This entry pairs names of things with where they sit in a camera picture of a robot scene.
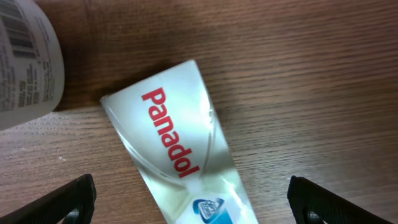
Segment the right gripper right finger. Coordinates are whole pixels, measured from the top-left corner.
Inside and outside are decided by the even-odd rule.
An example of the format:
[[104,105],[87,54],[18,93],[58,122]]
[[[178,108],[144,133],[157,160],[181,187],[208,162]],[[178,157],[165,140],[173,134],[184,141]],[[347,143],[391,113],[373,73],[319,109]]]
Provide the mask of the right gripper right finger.
[[287,198],[299,224],[392,224],[304,177],[290,178]]

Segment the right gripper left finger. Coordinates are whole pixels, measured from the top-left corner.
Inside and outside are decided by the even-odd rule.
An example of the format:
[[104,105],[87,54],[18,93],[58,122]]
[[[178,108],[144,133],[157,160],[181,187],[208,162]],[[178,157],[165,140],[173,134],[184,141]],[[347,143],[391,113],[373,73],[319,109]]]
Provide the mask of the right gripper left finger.
[[95,210],[93,177],[85,174],[3,217],[1,223],[90,224]]

